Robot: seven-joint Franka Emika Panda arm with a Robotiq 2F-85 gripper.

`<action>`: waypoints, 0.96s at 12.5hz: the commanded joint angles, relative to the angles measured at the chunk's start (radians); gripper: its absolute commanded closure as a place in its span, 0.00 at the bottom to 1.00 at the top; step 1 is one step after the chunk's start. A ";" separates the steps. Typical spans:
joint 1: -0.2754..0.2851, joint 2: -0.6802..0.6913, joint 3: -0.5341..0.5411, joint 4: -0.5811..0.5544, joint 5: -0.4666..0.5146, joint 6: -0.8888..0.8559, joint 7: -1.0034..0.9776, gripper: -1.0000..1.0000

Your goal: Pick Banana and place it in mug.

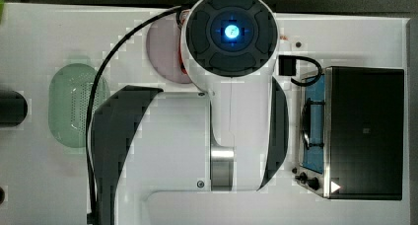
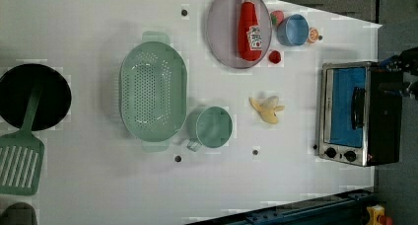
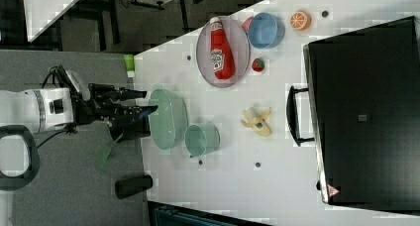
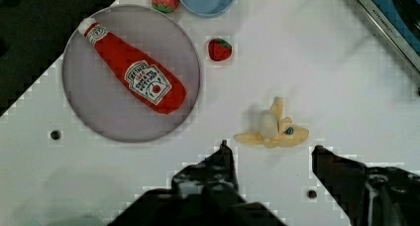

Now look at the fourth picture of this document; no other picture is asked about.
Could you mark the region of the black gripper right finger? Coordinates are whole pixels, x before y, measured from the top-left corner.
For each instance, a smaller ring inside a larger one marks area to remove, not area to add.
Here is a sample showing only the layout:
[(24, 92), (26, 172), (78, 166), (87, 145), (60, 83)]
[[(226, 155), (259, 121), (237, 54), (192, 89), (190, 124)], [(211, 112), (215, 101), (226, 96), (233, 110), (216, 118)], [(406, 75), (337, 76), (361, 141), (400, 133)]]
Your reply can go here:
[(312, 171), (352, 226), (420, 226), (419, 175), (397, 167), (368, 167), (322, 146)]

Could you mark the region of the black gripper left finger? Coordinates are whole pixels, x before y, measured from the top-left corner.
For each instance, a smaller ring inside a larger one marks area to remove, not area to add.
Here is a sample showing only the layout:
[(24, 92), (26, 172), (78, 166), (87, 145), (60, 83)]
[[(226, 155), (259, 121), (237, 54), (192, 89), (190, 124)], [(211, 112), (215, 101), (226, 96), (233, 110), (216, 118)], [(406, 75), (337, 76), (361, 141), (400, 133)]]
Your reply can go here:
[(233, 152), (223, 141), (214, 154), (178, 172), (169, 189), (147, 191), (108, 226), (286, 225), (239, 194)]

